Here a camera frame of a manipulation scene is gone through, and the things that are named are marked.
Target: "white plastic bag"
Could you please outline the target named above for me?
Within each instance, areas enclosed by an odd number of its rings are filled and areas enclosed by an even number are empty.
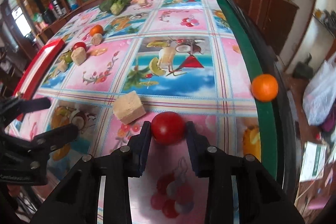
[[[328,61],[323,61],[304,91],[302,107],[310,126],[324,122],[336,99],[335,57],[336,52]]]

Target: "orange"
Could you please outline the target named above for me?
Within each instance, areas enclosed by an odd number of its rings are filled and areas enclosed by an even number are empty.
[[[278,82],[272,75],[259,75],[252,81],[251,92],[257,100],[270,102],[278,94]]]
[[[93,37],[96,33],[104,34],[104,29],[101,25],[96,25],[90,30],[90,35]]]

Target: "green tomato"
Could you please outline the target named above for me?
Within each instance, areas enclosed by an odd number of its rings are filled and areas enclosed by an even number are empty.
[[[71,58],[71,54],[72,52],[67,52],[65,55],[64,55],[64,61],[68,64],[72,63],[72,58]]]

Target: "beige cube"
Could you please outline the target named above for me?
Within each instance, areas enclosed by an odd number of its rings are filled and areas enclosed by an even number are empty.
[[[61,72],[65,72],[68,69],[68,63],[66,63],[65,60],[62,60],[60,63],[57,64],[57,68]]]
[[[71,54],[71,58],[77,66],[80,66],[86,60],[85,49],[83,47],[75,49]]]
[[[138,0],[138,5],[139,6],[146,6],[148,4],[147,0]]]
[[[135,91],[117,98],[113,104],[114,115],[124,124],[128,124],[146,114],[140,97]]]
[[[94,46],[98,46],[101,41],[103,40],[103,36],[100,33],[96,33],[92,38],[91,38],[91,44]]]

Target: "red tray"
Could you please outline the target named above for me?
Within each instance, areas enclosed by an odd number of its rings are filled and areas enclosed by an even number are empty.
[[[64,41],[62,39],[56,39],[43,46],[29,64],[20,82],[16,86],[13,95],[16,95],[16,93],[20,91],[23,93],[22,98],[30,100],[47,69],[50,67],[50,64],[63,46]]]

